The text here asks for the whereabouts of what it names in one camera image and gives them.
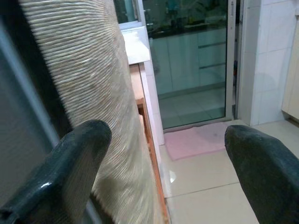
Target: black countertop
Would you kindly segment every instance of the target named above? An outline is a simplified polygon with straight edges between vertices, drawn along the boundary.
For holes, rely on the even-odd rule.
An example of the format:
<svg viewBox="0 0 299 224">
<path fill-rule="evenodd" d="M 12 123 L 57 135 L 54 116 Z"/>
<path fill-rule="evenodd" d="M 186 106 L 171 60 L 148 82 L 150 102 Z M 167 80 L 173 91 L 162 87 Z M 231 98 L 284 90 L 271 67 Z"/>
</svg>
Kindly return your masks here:
<svg viewBox="0 0 299 224">
<path fill-rule="evenodd" d="M 163 38 L 168 36 L 174 36 L 174 35 L 182 35 L 182 34 L 189 34 L 189 33 L 198 33 L 198 32 L 205 32 L 209 30 L 216 30 L 225 28 L 227 26 L 226 22 L 221 21 L 218 23 L 203 23 L 198 25 L 185 25 L 181 28 L 158 28 L 155 30 L 148 30 L 149 38 L 157 39 L 157 38 Z"/>
</svg>

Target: cabinet door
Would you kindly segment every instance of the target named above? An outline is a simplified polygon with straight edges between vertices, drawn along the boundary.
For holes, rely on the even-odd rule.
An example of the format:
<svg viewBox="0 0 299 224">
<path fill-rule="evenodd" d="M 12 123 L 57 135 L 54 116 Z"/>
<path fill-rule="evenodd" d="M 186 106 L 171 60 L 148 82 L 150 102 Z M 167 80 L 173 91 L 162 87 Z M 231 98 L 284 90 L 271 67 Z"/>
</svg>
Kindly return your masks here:
<svg viewBox="0 0 299 224">
<path fill-rule="evenodd" d="M 172 91 L 171 70 L 167 38 L 152 40 L 151 57 L 154 67 L 157 93 L 163 94 Z"/>
<path fill-rule="evenodd" d="M 225 82 L 226 29 L 198 33 L 201 86 Z"/>
<path fill-rule="evenodd" d="M 199 86 L 197 34 L 167 38 L 173 90 Z"/>
</svg>

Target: aluminum door frame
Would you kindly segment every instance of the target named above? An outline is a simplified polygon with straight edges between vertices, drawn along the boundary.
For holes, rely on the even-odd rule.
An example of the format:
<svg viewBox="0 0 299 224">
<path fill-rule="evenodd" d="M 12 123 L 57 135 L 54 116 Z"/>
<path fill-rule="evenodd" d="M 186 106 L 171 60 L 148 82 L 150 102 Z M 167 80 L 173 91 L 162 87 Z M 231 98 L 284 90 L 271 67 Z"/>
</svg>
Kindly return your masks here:
<svg viewBox="0 0 299 224">
<path fill-rule="evenodd" d="M 189 125 L 166 128 L 163 130 L 164 133 L 181 131 L 181 130 L 189 129 L 191 127 L 229 121 L 233 119 L 232 106 L 233 106 L 233 79 L 234 79 L 234 59 L 235 59 L 235 12 L 236 12 L 236 0 L 228 0 L 225 116 L 223 118 L 201 121 Z"/>
</svg>

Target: tiled floor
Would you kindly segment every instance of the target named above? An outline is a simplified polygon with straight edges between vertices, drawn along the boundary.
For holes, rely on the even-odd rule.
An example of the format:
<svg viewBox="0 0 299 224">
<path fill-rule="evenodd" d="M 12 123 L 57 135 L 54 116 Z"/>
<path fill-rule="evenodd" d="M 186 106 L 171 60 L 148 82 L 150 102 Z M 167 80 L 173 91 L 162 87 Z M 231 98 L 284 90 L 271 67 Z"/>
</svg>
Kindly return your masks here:
<svg viewBox="0 0 299 224">
<path fill-rule="evenodd" d="M 244 123 L 240 120 L 228 125 Z M 279 121 L 254 128 L 281 140 L 299 157 L 299 126 Z M 257 224 L 226 151 L 172 161 L 160 147 L 161 177 L 172 224 Z"/>
<path fill-rule="evenodd" d="M 163 128 L 224 117 L 225 88 L 159 100 Z"/>
</svg>

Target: pink mat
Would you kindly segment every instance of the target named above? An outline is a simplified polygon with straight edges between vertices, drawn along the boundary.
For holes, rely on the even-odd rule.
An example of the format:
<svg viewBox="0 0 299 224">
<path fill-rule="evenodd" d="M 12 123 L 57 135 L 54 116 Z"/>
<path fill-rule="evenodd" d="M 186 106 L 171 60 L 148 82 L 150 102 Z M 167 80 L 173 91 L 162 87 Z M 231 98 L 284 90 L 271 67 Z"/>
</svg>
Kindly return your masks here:
<svg viewBox="0 0 299 224">
<path fill-rule="evenodd" d="M 227 126 L 216 123 L 187 130 L 166 133 L 165 145 L 172 160 L 224 150 Z"/>
</svg>

